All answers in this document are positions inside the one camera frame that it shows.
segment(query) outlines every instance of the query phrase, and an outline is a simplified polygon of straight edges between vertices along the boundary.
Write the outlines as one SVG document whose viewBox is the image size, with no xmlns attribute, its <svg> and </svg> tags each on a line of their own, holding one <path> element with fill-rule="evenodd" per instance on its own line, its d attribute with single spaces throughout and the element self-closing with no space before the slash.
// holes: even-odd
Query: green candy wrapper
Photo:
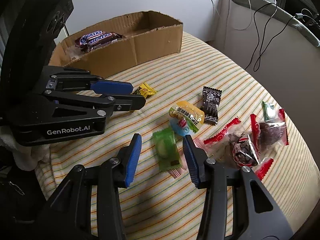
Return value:
<svg viewBox="0 0 320 240">
<path fill-rule="evenodd" d="M 263 117 L 265 121 L 276 118 L 275 106 L 273 104 L 262 101 Z"/>
<path fill-rule="evenodd" d="M 174 139 L 174 131 L 166 128 L 152 134 L 159 157 L 160 171 L 169 171 L 182 167 L 182 161 Z"/>
</svg>

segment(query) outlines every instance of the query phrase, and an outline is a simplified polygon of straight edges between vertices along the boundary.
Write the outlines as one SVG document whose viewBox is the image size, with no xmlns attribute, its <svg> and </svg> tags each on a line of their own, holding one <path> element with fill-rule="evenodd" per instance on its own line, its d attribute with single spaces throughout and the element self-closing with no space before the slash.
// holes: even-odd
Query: table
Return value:
<svg viewBox="0 0 320 240">
<path fill-rule="evenodd" d="M 262 100 L 275 104 L 276 109 L 280 106 L 231 59 L 188 33 L 183 33 L 180 53 L 135 66 L 109 79 L 131 82 L 135 89 L 146 82 L 158 93 L 147 98 L 146 105 L 133 114 L 114 113 L 103 135 L 52 144 L 51 163 L 39 163 L 36 168 L 44 195 L 48 198 L 74 165 L 100 165 L 127 146 L 134 133 L 140 133 L 142 150 L 134 181 L 128 189 L 119 190 L 127 238 L 196 239 L 205 190 L 195 188 L 188 172 L 176 179 L 159 172 L 152 133 L 169 126 L 168 110 L 174 102 L 186 100 L 200 106 L 204 85 L 223 92 L 219 122 L 216 126 L 204 124 L 197 134 L 202 139 L 217 133 L 235 116 L 249 128 L 251 113 L 262 118 Z M 320 174 L 297 128 L 288 116 L 286 120 L 290 144 L 270 153 L 275 161 L 262 182 L 296 232 L 319 200 Z M 182 147 L 181 139 L 177 146 Z M 229 190 L 227 234 L 232 232 L 230 196 Z M 96 188 L 92 190 L 91 211 L 92 232 L 97 234 Z"/>
</svg>

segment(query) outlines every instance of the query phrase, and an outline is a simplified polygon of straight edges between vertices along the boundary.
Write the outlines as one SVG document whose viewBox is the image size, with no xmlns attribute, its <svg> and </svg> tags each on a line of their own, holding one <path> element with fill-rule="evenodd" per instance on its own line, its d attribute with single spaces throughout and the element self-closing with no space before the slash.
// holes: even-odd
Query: gray fabric cover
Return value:
<svg viewBox="0 0 320 240">
<path fill-rule="evenodd" d="M 250 8 L 248 0 L 232 0 L 232 1 L 238 5 Z M 250 2 L 251 2 L 251 8 L 254 11 L 268 3 L 266 0 L 250 0 Z M 265 15 L 271 16 L 275 12 L 275 7 L 276 7 L 275 5 L 268 5 L 262 8 L 261 10 L 259 10 L 259 12 Z M 281 8 L 278 8 L 273 18 L 286 24 L 291 17 L 292 17 L 291 14 L 287 13 Z M 312 45 L 318 48 L 320 47 L 319 39 L 316 36 L 314 36 L 314 34 L 310 30 L 308 30 L 308 28 L 306 28 L 297 19 L 293 18 L 288 25 L 297 29 L 309 42 L 311 42 Z"/>
</svg>

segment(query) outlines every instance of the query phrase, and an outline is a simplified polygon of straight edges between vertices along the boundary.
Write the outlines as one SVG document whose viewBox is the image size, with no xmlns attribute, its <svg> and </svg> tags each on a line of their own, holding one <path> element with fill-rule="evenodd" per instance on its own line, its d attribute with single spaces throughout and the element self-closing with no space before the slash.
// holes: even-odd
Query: silver bolt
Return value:
<svg viewBox="0 0 320 240">
<path fill-rule="evenodd" d="M 206 162 L 209 163 L 209 164 L 215 164 L 216 160 L 208 158 L 208 159 L 206 159 Z"/>
<path fill-rule="evenodd" d="M 112 164 L 117 164 L 119 162 L 119 159 L 117 157 L 113 157 L 109 160 Z"/>
<path fill-rule="evenodd" d="M 251 169 L 248 166 L 242 166 L 242 170 L 244 172 L 250 172 Z"/>
<path fill-rule="evenodd" d="M 98 114 L 98 115 L 101 115 L 101 116 L 105 116 L 105 115 L 106 115 L 106 112 L 103 111 L 103 110 L 98 110 L 98 111 L 97 111 L 97 114 Z"/>
<path fill-rule="evenodd" d="M 76 165 L 75 166 L 75 170 L 76 171 L 81 171 L 82 170 L 82 166 L 81 165 Z"/>
</svg>

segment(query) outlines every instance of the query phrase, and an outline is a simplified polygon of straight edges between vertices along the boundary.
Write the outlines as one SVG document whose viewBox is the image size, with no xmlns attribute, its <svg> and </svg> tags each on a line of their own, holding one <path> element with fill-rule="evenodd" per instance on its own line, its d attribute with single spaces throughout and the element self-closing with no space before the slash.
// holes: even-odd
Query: cardboard box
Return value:
<svg viewBox="0 0 320 240">
<path fill-rule="evenodd" d="M 123 35 L 120 41 L 90 51 L 72 61 L 67 48 L 85 34 L 102 30 Z M 137 12 L 106 20 L 77 32 L 60 42 L 49 65 L 90 70 L 107 78 L 123 70 L 181 51 L 183 23 L 159 12 Z"/>
</svg>

